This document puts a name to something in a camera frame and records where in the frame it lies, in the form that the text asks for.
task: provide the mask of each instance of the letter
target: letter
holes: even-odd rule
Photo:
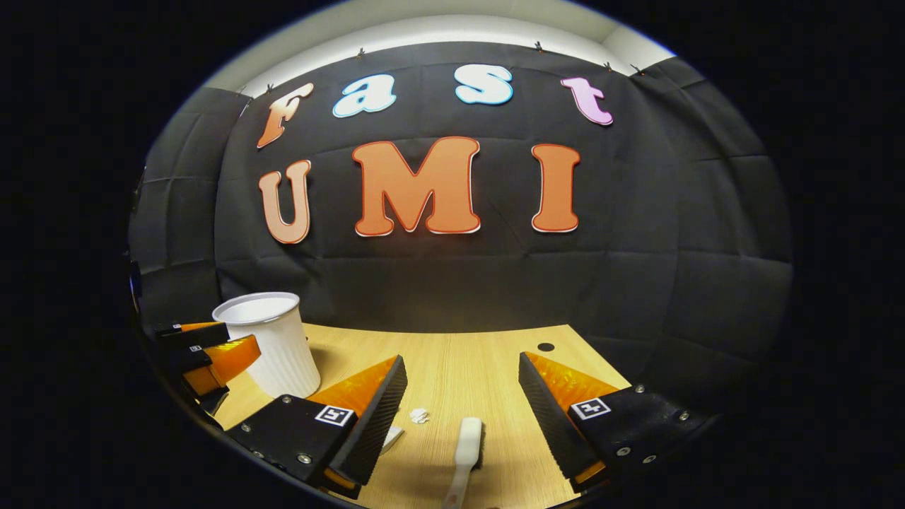
[[[456,87],[456,97],[466,104],[502,104],[512,99],[512,73],[499,65],[470,63],[452,75],[463,86]]]
[[[306,176],[311,170],[308,160],[297,161],[286,168],[286,177],[292,184],[292,204],[295,206],[295,220],[288,225],[280,214],[280,197],[277,187],[280,185],[280,172],[272,171],[261,177],[258,188],[264,198],[264,219],[267,229],[273,238],[284,244],[298,244],[308,236],[310,223],[308,212],[308,180]]]
[[[280,97],[271,104],[271,115],[267,118],[267,125],[264,126],[264,133],[261,139],[258,139],[258,149],[264,148],[268,143],[282,136],[285,128],[282,127],[284,120],[287,122],[295,115],[295,110],[299,108],[301,98],[308,97],[314,90],[314,83],[308,83],[301,88],[291,91],[290,93]]]
[[[414,232],[427,200],[433,196],[433,214],[424,222],[435,234],[469,234],[481,219],[472,210],[472,158],[481,146],[463,137],[438,139],[427,151],[418,173],[389,141],[358,147],[352,158],[361,164],[361,236],[389,235],[393,221],[386,217],[384,196],[406,232]]]
[[[584,78],[567,78],[560,83],[564,87],[572,89],[572,97],[575,105],[585,118],[595,124],[608,126],[613,123],[613,115],[607,111],[600,111],[597,107],[597,98],[603,99],[604,93],[591,86]]]
[[[376,74],[350,84],[342,91],[346,97],[333,106],[333,115],[343,119],[361,111],[373,113],[389,108],[395,102],[394,81],[389,74]]]
[[[551,234],[578,228],[578,216],[572,212],[572,170],[581,155],[549,143],[535,145],[531,155],[540,161],[540,210],[531,218],[531,225]]]

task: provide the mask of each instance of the white toothbrush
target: white toothbrush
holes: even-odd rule
[[[483,423],[479,418],[464,418],[459,428],[459,444],[455,448],[455,474],[450,491],[443,498],[443,509],[459,509],[465,498],[468,476],[481,468]]]

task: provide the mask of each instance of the white crumb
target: white crumb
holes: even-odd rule
[[[431,420],[427,415],[427,410],[424,408],[416,408],[408,413],[408,417],[412,419],[412,422],[415,424],[424,424],[425,422]]]

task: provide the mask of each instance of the wooden table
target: wooden table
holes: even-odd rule
[[[453,479],[462,418],[486,427],[483,468],[472,472],[463,508],[550,507],[576,498],[559,472],[519,385],[519,353],[533,351],[614,387],[629,382],[568,325],[523,331],[421,334],[356,331],[305,324],[325,389],[396,354],[408,388],[394,426],[404,432],[377,461],[355,504],[373,508],[440,507]],[[542,342],[553,351],[540,351]],[[229,382],[215,418],[233,427],[272,399],[247,372]],[[408,413],[426,408],[430,420]]]

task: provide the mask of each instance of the white paper cup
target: white paper cup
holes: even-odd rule
[[[211,313],[224,322],[230,340],[254,334],[261,357],[248,367],[258,387],[271,398],[306,398],[320,386],[295,293],[249,293],[220,304]]]

